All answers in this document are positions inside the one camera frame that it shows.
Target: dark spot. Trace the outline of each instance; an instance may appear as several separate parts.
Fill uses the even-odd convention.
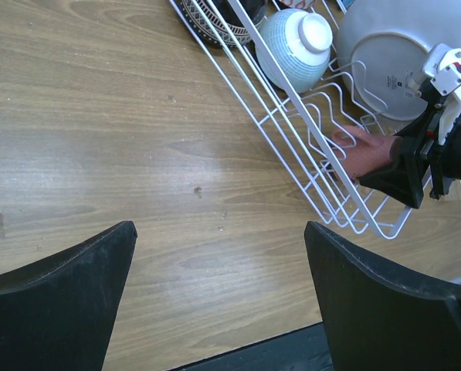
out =
[[[199,199],[202,199],[202,188],[201,187],[194,188],[194,194],[197,197],[199,197]]]
[[[4,213],[0,211],[0,238],[5,238]]]

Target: light blue bowl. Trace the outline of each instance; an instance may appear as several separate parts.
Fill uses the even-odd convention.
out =
[[[324,75],[333,33],[321,15],[300,9],[281,10],[264,21],[259,33],[297,93],[305,93]],[[283,89],[270,68],[273,61],[259,48],[256,55],[265,75]]]

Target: patterned bowl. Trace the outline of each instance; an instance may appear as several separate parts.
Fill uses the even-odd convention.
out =
[[[201,7],[202,11],[209,18],[210,22],[215,27],[218,34],[222,37],[227,46],[235,47],[232,37],[226,31],[223,24],[220,22],[218,16],[212,11],[206,0],[178,0],[178,7],[181,9],[182,14],[188,20],[191,27],[198,33],[198,35],[207,43],[220,46],[220,42],[216,39],[215,34],[210,29],[208,23],[202,18],[202,15],[197,10],[195,3]],[[247,14],[253,21],[256,28],[261,26],[265,16],[268,0],[240,0],[240,3],[247,11]],[[226,0],[213,0],[216,8],[220,14],[227,21],[230,30],[234,33],[237,41],[241,45],[247,44],[251,41],[251,35],[247,32],[246,28],[242,26],[239,17],[234,13],[232,7]]]
[[[259,32],[297,93],[305,93],[324,75],[330,62],[333,33],[323,16],[285,9],[270,16]],[[270,68],[273,61],[259,48],[256,56],[264,74],[283,89]]]

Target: black patterned bowl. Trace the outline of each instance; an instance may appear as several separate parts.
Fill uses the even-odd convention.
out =
[[[181,9],[182,14],[188,20],[191,27],[198,33],[199,37],[212,45],[220,45],[220,42],[210,29],[208,23],[197,10],[195,6],[196,2],[209,18],[218,34],[222,37],[224,43],[227,46],[235,47],[236,45],[233,42],[232,37],[226,31],[218,16],[212,11],[206,0],[178,0],[178,7]],[[240,0],[240,3],[247,11],[247,14],[253,21],[256,28],[259,28],[266,15],[268,0]],[[227,0],[213,0],[213,4],[215,4],[224,20],[226,20],[230,30],[234,33],[237,41],[241,45],[245,45],[251,41],[251,35],[247,32],[246,28],[242,26],[242,23],[239,21],[239,17],[237,17],[237,14],[234,13]]]

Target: black object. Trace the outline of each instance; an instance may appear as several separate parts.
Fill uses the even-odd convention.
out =
[[[446,96],[427,79],[420,88],[428,102],[425,111],[396,135],[404,138],[396,160],[359,178],[361,185],[377,189],[401,203],[418,209],[424,198],[422,179],[430,168],[430,196],[439,199],[448,194],[455,179],[461,180],[461,114],[444,145],[439,145],[439,119]]]
[[[322,323],[171,371],[333,371]]]
[[[182,15],[189,22],[189,25],[196,31],[198,36],[209,45],[220,46],[220,42],[216,38],[208,23],[202,18],[201,13],[197,10],[195,2],[201,7],[203,13],[208,16],[210,22],[215,27],[218,34],[222,37],[223,42],[229,46],[236,46],[230,34],[220,22],[218,16],[213,12],[206,0],[176,0],[178,8]],[[227,0],[213,0],[216,8],[224,20],[228,23],[230,30],[234,33],[237,41],[245,45],[251,41],[251,35],[246,28],[242,26],[237,14],[233,11],[232,6]],[[240,0],[242,7],[246,10],[251,21],[259,27],[266,16],[268,0]]]
[[[137,232],[122,222],[0,275],[0,371],[101,370]]]
[[[461,370],[461,285],[412,271],[318,223],[305,239],[335,371]]]

